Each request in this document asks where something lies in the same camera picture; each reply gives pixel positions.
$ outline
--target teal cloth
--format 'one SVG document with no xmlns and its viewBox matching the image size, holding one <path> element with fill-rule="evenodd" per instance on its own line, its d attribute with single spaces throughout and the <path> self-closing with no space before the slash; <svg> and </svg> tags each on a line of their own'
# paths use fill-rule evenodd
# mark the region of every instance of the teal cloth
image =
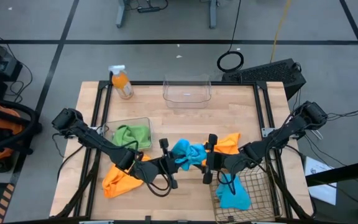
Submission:
<svg viewBox="0 0 358 224">
<path fill-rule="evenodd" d="M 230 181 L 231 175 L 225 175 L 228 181 Z M 221 202 L 221 208 L 237 208 L 239 210 L 247 210 L 251 205 L 251 199 L 249 198 L 249 195 L 244 187 L 241 185 L 238 176 L 235 176 L 234 178 L 234 189 L 236 190 L 235 195 L 231 193 L 227 184 L 219 184 L 218 189 L 216 189 L 216 196 L 218 196 L 219 201 Z"/>
<path fill-rule="evenodd" d="M 137 141 L 139 143 L 139 149 L 149 147 L 152 143 L 150 140 L 149 127 L 144 125 L 123 125 L 117 128 L 112 137 L 112 143 L 116 146 L 123 146 L 131 141 Z M 128 147 L 135 149 L 135 144 L 130 144 Z"/>
<path fill-rule="evenodd" d="M 176 159 L 175 163 L 182 164 L 180 167 L 183 170 L 189 170 L 193 164 L 201 164 L 206 159 L 206 151 L 202 144 L 191 145 L 186 139 L 180 139 L 172 149 L 176 155 L 184 156 Z"/>
</svg>

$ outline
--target gray floor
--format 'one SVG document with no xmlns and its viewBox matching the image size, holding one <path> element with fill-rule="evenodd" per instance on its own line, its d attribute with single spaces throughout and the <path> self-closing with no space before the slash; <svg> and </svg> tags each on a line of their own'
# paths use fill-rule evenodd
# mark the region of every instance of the gray floor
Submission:
<svg viewBox="0 0 358 224">
<path fill-rule="evenodd" d="M 346 1 L 358 26 L 358 1 Z M 163 1 L 154 0 L 163 6 Z M 169 0 L 164 11 L 138 14 L 127 11 L 124 27 L 114 25 L 117 2 L 80 0 L 71 24 L 68 40 L 141 40 L 141 39 L 230 39 L 236 17 L 237 0 L 221 0 L 218 26 L 208 28 L 208 4 L 196 0 Z M 4 39 L 59 40 L 73 0 L 0 0 L 0 36 Z M 285 0 L 243 1 L 236 39 L 272 40 L 282 16 Z M 356 40 L 339 1 L 293 1 L 281 29 L 280 40 Z M 31 86 L 23 93 L 23 104 L 35 108 L 50 71 L 57 45 L 11 45 L 16 57 L 34 74 Z M 75 107 L 81 82 L 105 80 L 107 67 L 127 65 L 132 80 L 162 80 L 165 74 L 210 74 L 221 78 L 216 59 L 228 45 L 65 45 L 42 110 L 42 134 L 34 138 L 35 152 L 27 157 L 7 212 L 6 222 L 47 218 L 52 203 L 56 174 L 62 158 L 51 135 L 50 122 L 64 107 Z M 234 45 L 244 54 L 244 68 L 268 63 L 271 45 Z M 327 112 L 344 113 L 358 109 L 358 45 L 278 45 L 275 59 L 293 58 L 301 63 L 307 84 L 301 99 L 318 102 Z M 228 58 L 229 67 L 236 64 Z M 23 69 L 19 79 L 29 81 Z M 324 140 L 319 148 L 345 164 L 358 162 L 358 117 L 343 118 L 321 129 Z M 58 145 L 65 148 L 59 139 Z M 307 142 L 299 141 L 300 150 L 318 159 Z M 322 153 L 334 167 L 341 166 Z M 0 182 L 9 182 L 11 174 L 0 174 Z M 358 198 L 358 183 L 347 181 L 339 186 Z M 337 206 L 317 202 L 319 217 L 348 222 L 357 217 L 358 204 L 342 193 Z"/>
</svg>

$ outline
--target hazard stripe tape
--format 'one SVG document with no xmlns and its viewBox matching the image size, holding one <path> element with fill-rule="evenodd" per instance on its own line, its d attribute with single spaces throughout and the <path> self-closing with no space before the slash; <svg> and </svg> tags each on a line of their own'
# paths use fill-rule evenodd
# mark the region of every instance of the hazard stripe tape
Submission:
<svg viewBox="0 0 358 224">
<path fill-rule="evenodd" d="M 4 190 L 4 193 L 2 193 L 2 198 L 0 200 L 0 223 L 4 221 L 5 214 L 9 206 L 9 202 L 11 202 L 14 189 L 15 187 L 13 186 L 13 184 L 8 184 Z"/>
</svg>

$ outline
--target white spray nozzle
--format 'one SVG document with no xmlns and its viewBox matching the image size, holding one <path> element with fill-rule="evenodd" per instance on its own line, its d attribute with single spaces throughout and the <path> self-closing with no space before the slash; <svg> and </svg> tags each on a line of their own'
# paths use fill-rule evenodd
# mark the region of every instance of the white spray nozzle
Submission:
<svg viewBox="0 0 358 224">
<path fill-rule="evenodd" d="M 125 69 L 125 65 L 111 65 L 109 66 L 109 71 L 114 75 L 118 75 L 120 71 Z"/>
</svg>

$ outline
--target black metal frame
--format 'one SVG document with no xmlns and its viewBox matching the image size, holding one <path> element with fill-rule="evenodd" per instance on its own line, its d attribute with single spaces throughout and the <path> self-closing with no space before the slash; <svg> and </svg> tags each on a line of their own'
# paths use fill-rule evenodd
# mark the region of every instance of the black metal frame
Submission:
<svg viewBox="0 0 358 224">
<path fill-rule="evenodd" d="M 358 178 L 358 163 L 306 176 L 309 187 Z"/>
<path fill-rule="evenodd" d="M 163 81 L 134 81 L 131 83 L 132 83 L 132 85 L 163 85 Z M 260 129 L 261 136 L 263 136 L 262 128 L 265 127 L 265 123 L 264 123 L 264 116 L 262 113 L 262 105 L 260 104 L 259 91 L 258 91 L 259 87 L 261 87 L 261 89 L 263 90 L 263 93 L 264 93 L 264 100 L 265 100 L 265 105 L 266 105 L 269 126 L 271 128 L 274 127 L 273 113 L 272 113 L 272 109 L 270 106 L 269 94 L 267 93 L 267 86 L 266 86 L 265 82 L 241 82 L 241 83 L 238 83 L 238 82 L 211 82 L 211 84 L 216 85 L 216 86 L 223 86 L 223 85 L 226 85 L 226 86 L 252 86 L 254 89 L 255 105 L 256 105 L 258 120 L 259 120 L 259 129 Z M 96 101 L 95 101 L 95 105 L 94 105 L 91 126 L 96 126 L 96 120 L 98 118 L 101 96 L 102 96 L 103 89 L 106 85 L 108 86 L 108 90 L 107 90 L 106 100 L 104 103 L 103 117 L 102 117 L 101 124 L 104 124 L 106 122 L 107 113 L 108 113 L 108 109 L 109 109 L 109 102 L 111 99 L 112 86 L 109 84 L 109 81 L 100 81 L 99 85 L 98 85 L 98 92 L 96 94 Z M 88 167 L 90 164 L 91 150 L 92 149 L 87 148 L 86 152 L 85 152 L 83 168 L 81 171 L 80 185 L 84 182 L 86 174 L 88 172 Z M 100 157 L 101 157 L 101 151 L 97 150 L 95 158 L 94 158 L 94 162 L 97 164 L 98 167 L 99 167 Z M 281 161 L 281 158 L 277 152 L 276 152 L 275 158 L 277 160 L 277 170 L 278 170 L 278 174 L 280 176 L 280 180 L 285 184 L 285 177 L 284 177 L 284 171 L 283 171 L 283 167 L 282 167 L 282 161 Z M 87 218 L 91 217 L 92 208 L 93 208 L 94 191 L 95 191 L 95 187 L 96 187 L 96 179 L 98 177 L 98 169 L 94 170 L 94 171 L 95 171 L 94 177 L 91 181 L 91 187 L 89 188 L 88 202 L 86 204 L 85 217 L 87 217 Z M 269 181 L 270 181 L 270 183 L 272 183 L 272 186 L 274 186 L 274 182 L 273 182 L 273 179 L 271 176 L 269 176 Z M 275 208 L 273 211 L 274 215 L 279 216 L 280 210 L 278 208 L 278 197 L 277 197 L 275 190 L 273 190 L 273 192 L 272 192 L 272 201 L 274 203 L 273 207 Z M 74 217 L 78 217 L 80 215 L 81 203 L 82 203 L 82 198 L 80 198 L 76 204 L 75 211 L 73 214 Z M 286 217 L 292 218 L 291 208 L 289 206 L 289 203 L 285 199 L 284 199 L 284 206 L 285 206 Z"/>
</svg>

